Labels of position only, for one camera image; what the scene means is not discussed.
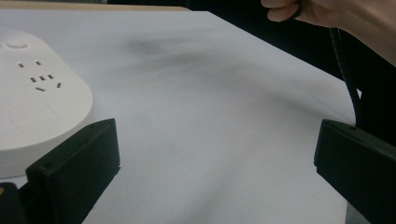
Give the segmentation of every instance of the cable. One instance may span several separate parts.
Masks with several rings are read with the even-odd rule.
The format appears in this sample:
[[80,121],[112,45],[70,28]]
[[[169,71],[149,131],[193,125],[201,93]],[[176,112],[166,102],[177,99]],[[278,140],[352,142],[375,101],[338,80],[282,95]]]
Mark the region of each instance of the cable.
[[347,65],[347,58],[344,53],[344,48],[341,40],[341,33],[339,29],[330,28],[330,37],[332,38],[332,48],[334,49],[335,57],[338,62],[338,67],[341,71],[341,76],[346,83],[349,96],[352,100],[353,109],[355,111],[356,127],[361,126],[361,98],[359,97],[358,90],[351,78],[349,66]]

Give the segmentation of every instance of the white tabletop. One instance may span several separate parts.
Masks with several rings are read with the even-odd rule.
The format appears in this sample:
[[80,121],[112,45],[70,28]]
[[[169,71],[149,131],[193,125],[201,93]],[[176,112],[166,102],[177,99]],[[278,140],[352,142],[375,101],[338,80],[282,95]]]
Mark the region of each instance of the white tabletop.
[[116,119],[121,169],[84,223],[344,223],[313,164],[321,120],[354,122],[342,81],[208,12],[1,9],[0,25],[46,41],[95,120]]

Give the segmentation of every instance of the white power strip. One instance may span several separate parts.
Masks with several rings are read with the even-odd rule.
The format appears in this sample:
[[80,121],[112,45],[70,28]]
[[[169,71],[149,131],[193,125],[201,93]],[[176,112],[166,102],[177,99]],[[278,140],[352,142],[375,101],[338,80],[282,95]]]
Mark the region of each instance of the white power strip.
[[0,178],[92,122],[92,92],[37,36],[0,27]]

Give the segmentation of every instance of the hand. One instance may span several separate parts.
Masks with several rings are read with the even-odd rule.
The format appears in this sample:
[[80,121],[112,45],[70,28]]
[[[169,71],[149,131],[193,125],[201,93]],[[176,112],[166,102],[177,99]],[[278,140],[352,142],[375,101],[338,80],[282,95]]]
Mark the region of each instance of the hand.
[[[302,13],[296,18],[314,25],[335,27],[340,20],[337,8],[343,8],[349,0],[302,0]],[[270,21],[284,21],[290,18],[299,6],[296,0],[262,0],[264,7],[269,7]]]

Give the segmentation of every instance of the power strip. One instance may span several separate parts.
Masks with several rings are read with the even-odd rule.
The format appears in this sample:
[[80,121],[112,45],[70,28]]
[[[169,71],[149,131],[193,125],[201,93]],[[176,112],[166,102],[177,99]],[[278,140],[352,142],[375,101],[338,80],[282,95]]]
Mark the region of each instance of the power strip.
[[88,85],[40,38],[0,26],[0,178],[92,122]]

